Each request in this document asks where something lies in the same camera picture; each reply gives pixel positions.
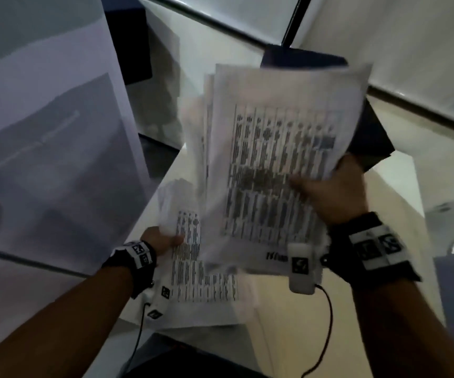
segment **forearm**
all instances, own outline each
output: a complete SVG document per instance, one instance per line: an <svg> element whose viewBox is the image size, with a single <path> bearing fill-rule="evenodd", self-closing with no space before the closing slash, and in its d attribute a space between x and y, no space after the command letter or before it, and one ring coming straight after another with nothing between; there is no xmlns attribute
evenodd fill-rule
<svg viewBox="0 0 454 378"><path fill-rule="evenodd" d="M408 280L354 290L374 377L454 376L454 339Z"/></svg>
<svg viewBox="0 0 454 378"><path fill-rule="evenodd" d="M0 377L82 377L132 289L129 269L101 269L0 343Z"/></svg>

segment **person's left arm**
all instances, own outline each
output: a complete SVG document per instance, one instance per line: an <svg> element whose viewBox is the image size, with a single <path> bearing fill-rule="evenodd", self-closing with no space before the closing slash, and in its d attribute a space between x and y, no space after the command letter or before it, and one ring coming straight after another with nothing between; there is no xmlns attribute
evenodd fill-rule
<svg viewBox="0 0 454 378"><path fill-rule="evenodd" d="M148 228L141 239L149 243L157 255L183 241L178 236L161 235L157 227ZM133 276L128 267L100 269L0 343L0 377L82 377L133 288Z"/></svg>

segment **person's right arm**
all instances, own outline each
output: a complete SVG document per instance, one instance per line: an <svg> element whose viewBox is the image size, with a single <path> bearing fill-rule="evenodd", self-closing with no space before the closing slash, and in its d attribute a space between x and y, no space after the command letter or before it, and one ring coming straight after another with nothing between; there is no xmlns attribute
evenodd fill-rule
<svg viewBox="0 0 454 378"><path fill-rule="evenodd" d="M351 155L330 180L291 180L320 218L334 226L368 212L363 172ZM399 279L353 298L365 351L378 377L454 377L454 339L437 319L414 282Z"/></svg>

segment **black cable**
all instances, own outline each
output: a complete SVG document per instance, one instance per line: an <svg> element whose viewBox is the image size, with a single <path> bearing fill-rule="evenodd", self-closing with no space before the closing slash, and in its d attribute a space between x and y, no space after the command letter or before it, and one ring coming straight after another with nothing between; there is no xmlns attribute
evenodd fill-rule
<svg viewBox="0 0 454 378"><path fill-rule="evenodd" d="M318 289L320 289L321 291L323 291L325 293L325 296L327 296L328 307L329 307L329 309L331 311L331 321L330 321L330 323L328 325L327 338L325 339L325 344L323 346L323 350L322 350L322 352L320 354L320 357L318 358L318 361L315 363L315 365L311 369L306 370L304 373L302 373L301 378L304 378L306 375L308 375L308 374L314 372L316 369L318 369L318 367L320 366L320 363L323 361L323 356L325 355L325 352L327 351L328 342L331 340L332 323L334 322L334 315L333 315L333 312L332 312L332 301L331 301L331 298L328 296L328 293L323 288L323 286L318 285L318 284L316 284L315 286Z"/></svg>
<svg viewBox="0 0 454 378"><path fill-rule="evenodd" d="M150 306L150 303L149 303L149 302L146 302L146 303L144 303L144 305L143 305L143 314L141 315L141 324L139 325L138 339L136 340L136 344L134 345L133 354L132 354L131 357L129 358L129 362L127 362L126 368L123 370L122 376L126 375L127 370L128 370L129 367L131 366L131 363L132 363L132 360L133 360L133 358L134 358L134 355L136 354L136 350L138 349L139 339L141 338L141 333L142 333L142 331L143 331L143 320L144 320L144 318L145 318L145 308L146 308L147 306Z"/></svg>

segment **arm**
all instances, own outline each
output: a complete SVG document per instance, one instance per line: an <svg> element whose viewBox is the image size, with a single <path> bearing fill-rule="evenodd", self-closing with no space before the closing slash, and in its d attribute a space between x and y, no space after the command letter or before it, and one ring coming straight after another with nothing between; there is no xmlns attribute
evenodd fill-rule
<svg viewBox="0 0 454 378"><path fill-rule="evenodd" d="M183 241L157 227L142 240L159 255ZM104 267L22 324L0 343L0 377L82 377L133 292L127 267Z"/></svg>
<svg viewBox="0 0 454 378"><path fill-rule="evenodd" d="M294 177L291 185L329 227L368 212L363 172L351 155L342 159L330 180ZM454 340L414 282L400 279L354 289L353 298L375 377L454 376Z"/></svg>

